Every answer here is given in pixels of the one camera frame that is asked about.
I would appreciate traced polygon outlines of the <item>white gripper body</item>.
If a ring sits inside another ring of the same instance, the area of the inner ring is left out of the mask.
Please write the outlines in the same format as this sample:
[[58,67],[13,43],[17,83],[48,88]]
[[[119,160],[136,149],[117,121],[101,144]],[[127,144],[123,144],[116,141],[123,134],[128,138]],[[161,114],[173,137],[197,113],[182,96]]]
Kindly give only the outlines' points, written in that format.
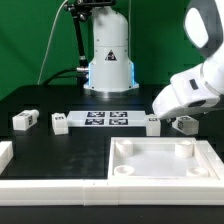
[[224,95],[204,80],[202,65],[175,74],[152,103],[154,114],[160,119],[207,113],[224,109]]

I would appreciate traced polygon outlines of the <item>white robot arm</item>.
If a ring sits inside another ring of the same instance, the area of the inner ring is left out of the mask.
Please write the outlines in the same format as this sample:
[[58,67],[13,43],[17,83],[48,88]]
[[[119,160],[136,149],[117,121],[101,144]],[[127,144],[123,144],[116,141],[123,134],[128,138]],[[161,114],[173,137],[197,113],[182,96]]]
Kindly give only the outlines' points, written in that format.
[[[191,0],[184,30],[205,61],[175,74],[152,103],[159,119],[224,109],[224,0]],[[86,92],[110,97],[138,88],[128,58],[128,23],[109,7],[93,10],[94,57]]]

